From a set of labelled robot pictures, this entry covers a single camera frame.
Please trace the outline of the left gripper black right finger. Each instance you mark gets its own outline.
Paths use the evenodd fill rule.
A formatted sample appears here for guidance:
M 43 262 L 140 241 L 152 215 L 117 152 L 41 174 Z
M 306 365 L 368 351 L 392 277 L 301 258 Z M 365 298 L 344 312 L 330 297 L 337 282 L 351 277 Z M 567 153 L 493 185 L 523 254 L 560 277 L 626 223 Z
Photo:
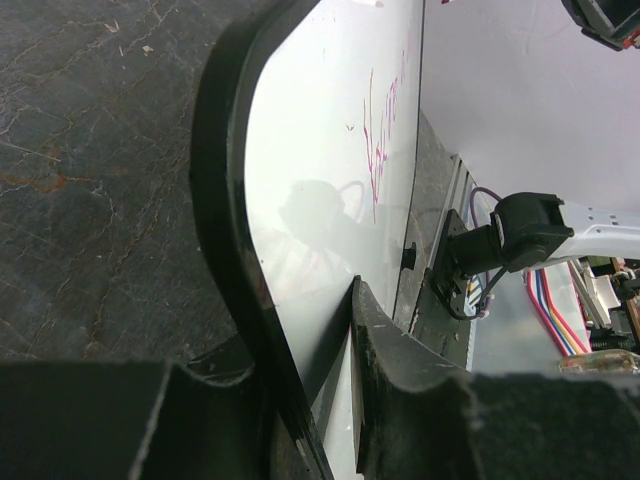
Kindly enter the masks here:
M 356 469 L 367 479 L 635 479 L 639 379 L 469 373 L 351 288 Z

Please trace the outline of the white whiteboard black frame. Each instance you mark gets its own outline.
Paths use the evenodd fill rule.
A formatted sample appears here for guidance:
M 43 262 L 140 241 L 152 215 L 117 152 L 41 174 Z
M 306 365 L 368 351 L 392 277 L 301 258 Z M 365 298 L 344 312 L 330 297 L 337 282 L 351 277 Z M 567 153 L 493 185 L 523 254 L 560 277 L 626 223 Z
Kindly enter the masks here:
M 421 1 L 268 1 L 229 25 L 191 130 L 198 239 L 306 474 L 357 477 L 355 279 L 395 311 L 415 179 Z

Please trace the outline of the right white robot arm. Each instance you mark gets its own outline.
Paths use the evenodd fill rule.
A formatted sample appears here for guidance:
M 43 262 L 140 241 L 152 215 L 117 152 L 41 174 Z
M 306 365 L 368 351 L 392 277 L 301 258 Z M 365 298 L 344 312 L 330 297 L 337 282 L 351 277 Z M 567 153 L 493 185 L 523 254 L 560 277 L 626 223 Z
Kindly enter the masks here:
M 639 254 L 639 5 L 437 2 L 423 109 L 473 178 L 500 194 L 486 225 L 446 214 L 430 276 L 465 318 L 478 274 Z

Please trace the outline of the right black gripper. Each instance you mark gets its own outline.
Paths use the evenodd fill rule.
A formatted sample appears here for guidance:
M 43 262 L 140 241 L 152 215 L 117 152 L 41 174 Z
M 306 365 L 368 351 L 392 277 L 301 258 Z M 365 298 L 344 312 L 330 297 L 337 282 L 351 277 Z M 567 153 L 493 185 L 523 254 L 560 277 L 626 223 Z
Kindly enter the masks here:
M 562 0 L 581 33 L 612 50 L 639 48 L 639 0 Z

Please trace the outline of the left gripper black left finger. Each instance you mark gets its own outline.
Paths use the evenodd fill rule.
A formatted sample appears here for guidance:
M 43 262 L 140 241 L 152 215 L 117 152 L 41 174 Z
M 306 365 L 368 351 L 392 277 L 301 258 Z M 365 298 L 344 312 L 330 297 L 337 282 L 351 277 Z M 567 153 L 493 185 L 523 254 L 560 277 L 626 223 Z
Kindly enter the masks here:
M 276 418 L 243 340 L 189 363 L 1 365 L 5 479 L 265 479 Z

